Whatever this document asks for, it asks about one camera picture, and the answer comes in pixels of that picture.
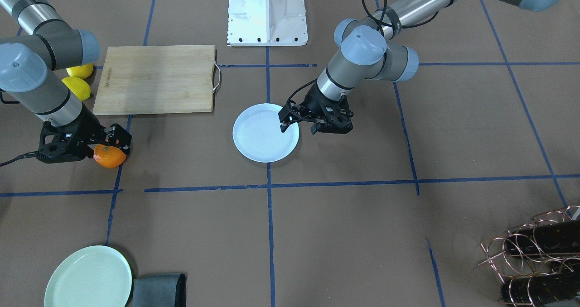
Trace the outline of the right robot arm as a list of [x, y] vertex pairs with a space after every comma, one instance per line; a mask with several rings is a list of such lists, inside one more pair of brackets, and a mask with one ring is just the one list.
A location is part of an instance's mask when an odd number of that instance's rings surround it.
[[1, 92], [42, 120], [38, 149], [13, 160], [36, 158], [46, 164], [95, 158], [92, 146], [131, 152], [132, 136], [119, 124], [104, 127], [54, 74], [93, 63], [99, 41], [88, 30], [69, 26], [47, 0], [1, 0], [1, 6], [26, 35], [1, 39]]

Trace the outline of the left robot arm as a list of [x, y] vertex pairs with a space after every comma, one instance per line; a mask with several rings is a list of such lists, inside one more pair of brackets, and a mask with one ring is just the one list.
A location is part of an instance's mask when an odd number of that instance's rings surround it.
[[[418, 70], [418, 54], [392, 43], [403, 30], [432, 21], [443, 9], [462, 0], [396, 0], [362, 20], [346, 19], [334, 33], [336, 54], [301, 103], [288, 98], [278, 112], [281, 132], [300, 122], [311, 123], [311, 133], [346, 134], [353, 129], [354, 113], [348, 95], [364, 79], [406, 82]], [[497, 0], [522, 10], [544, 11], [560, 0]]]

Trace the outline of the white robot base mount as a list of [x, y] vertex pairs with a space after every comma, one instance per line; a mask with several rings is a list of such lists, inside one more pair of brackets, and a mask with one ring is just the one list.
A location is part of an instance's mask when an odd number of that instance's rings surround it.
[[304, 46], [307, 42], [305, 0], [228, 0], [228, 46]]

